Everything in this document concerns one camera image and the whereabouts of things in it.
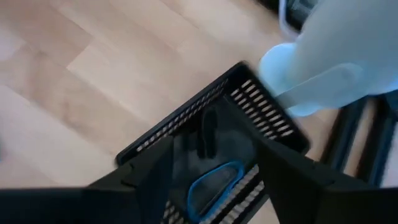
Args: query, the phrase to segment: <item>blue rubber band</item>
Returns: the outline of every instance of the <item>blue rubber band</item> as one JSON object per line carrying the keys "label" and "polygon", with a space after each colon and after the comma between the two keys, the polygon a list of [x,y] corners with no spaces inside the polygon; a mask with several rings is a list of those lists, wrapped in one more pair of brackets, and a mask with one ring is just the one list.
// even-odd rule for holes
{"label": "blue rubber band", "polygon": [[[198,185],[199,181],[201,181],[203,178],[219,171],[220,169],[222,169],[226,166],[235,167],[238,170],[238,174],[233,179],[233,181],[225,188],[224,192],[221,194],[219,199],[213,204],[213,206],[211,206],[209,211],[206,212],[206,214],[204,214],[202,217],[199,216],[198,214],[196,214],[196,212],[194,211],[194,209],[191,206],[191,194],[192,194],[193,189],[196,187],[196,185]],[[187,212],[188,212],[189,218],[192,221],[194,221],[195,223],[200,223],[201,221],[209,218],[212,214],[214,214],[216,212],[217,208],[224,203],[224,201],[228,198],[228,195],[230,194],[230,191],[232,190],[232,188],[235,186],[235,184],[240,179],[242,179],[243,176],[244,176],[244,165],[241,162],[232,161],[232,162],[227,162],[227,163],[207,172],[206,174],[203,174],[201,177],[199,177],[197,180],[195,180],[193,182],[193,184],[190,186],[190,188],[188,190],[188,195],[187,195]]]}

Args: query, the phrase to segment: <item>wooden floor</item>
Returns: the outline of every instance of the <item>wooden floor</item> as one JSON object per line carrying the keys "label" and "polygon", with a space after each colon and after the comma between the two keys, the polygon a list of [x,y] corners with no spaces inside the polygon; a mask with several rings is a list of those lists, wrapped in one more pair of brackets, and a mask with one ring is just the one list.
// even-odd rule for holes
{"label": "wooden floor", "polygon": [[[0,187],[89,184],[229,67],[256,68],[282,41],[253,0],[0,0]],[[297,119],[309,157],[320,157],[336,112]],[[251,223],[277,223],[269,202]]]}

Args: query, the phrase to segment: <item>black plastic basket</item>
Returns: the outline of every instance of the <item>black plastic basket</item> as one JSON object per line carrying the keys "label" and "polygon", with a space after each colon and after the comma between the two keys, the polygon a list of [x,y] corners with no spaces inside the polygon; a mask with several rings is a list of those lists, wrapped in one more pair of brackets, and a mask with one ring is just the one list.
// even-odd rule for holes
{"label": "black plastic basket", "polygon": [[[214,100],[228,96],[248,116],[265,137],[282,143],[291,149],[305,154],[309,141],[284,112],[271,94],[264,88],[254,73],[244,62],[239,62],[217,78],[184,105],[146,132],[137,141],[116,156],[119,166],[137,156],[159,139],[180,131],[183,124],[199,114],[199,111]],[[266,202],[268,196],[258,174],[258,167],[252,169],[234,187],[228,199],[217,212],[202,223],[247,223]],[[163,224],[191,223],[185,215],[170,201],[167,202]]]}

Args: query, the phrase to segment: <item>black metal leg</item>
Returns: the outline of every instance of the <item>black metal leg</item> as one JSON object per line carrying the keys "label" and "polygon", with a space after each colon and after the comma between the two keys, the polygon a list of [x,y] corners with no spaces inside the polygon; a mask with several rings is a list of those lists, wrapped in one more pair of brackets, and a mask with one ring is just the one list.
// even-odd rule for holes
{"label": "black metal leg", "polygon": [[362,98],[340,109],[321,163],[340,172],[344,171],[366,102],[367,98]]}
{"label": "black metal leg", "polygon": [[359,161],[357,178],[375,186],[381,185],[395,125],[394,112],[384,97],[378,97],[376,114]]}

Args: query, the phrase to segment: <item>black plastic object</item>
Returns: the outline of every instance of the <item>black plastic object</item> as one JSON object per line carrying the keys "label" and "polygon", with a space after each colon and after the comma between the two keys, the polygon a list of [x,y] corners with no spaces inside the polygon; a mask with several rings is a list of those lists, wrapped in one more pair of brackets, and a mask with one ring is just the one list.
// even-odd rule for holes
{"label": "black plastic object", "polygon": [[2,189],[0,223],[159,224],[171,185],[172,149],[173,138],[163,138],[87,187]]}
{"label": "black plastic object", "polygon": [[398,188],[379,189],[270,140],[260,175],[280,224],[398,223]]}
{"label": "black plastic object", "polygon": [[398,90],[386,93],[385,96],[390,108],[395,112],[398,118]]}
{"label": "black plastic object", "polygon": [[[301,154],[308,151],[308,139],[271,97],[253,72],[245,63],[240,62],[120,152],[116,156],[116,162],[122,166],[161,138],[168,135],[176,136],[187,128],[196,129],[200,112],[221,97],[227,97],[234,102],[246,114],[243,119],[251,120],[256,131],[264,139],[273,139]],[[223,220],[229,223],[247,222],[266,199],[264,184],[253,162],[252,169],[236,184],[225,203],[207,222],[219,223]],[[190,220],[178,207],[168,202],[163,223],[185,222]]]}
{"label": "black plastic object", "polygon": [[340,109],[321,163],[340,172],[344,171],[366,102],[367,98],[362,98]]}
{"label": "black plastic object", "polygon": [[[276,14],[279,13],[279,0],[258,0],[263,6],[274,11]],[[286,9],[286,21],[295,29],[301,30],[302,26],[307,18],[307,15],[303,15],[302,13],[295,12],[292,8],[289,7],[291,5],[291,1],[287,1],[287,9]]]}
{"label": "black plastic object", "polygon": [[375,186],[380,186],[387,157],[391,149],[396,117],[384,96],[376,99],[376,113],[359,160],[356,177]]}

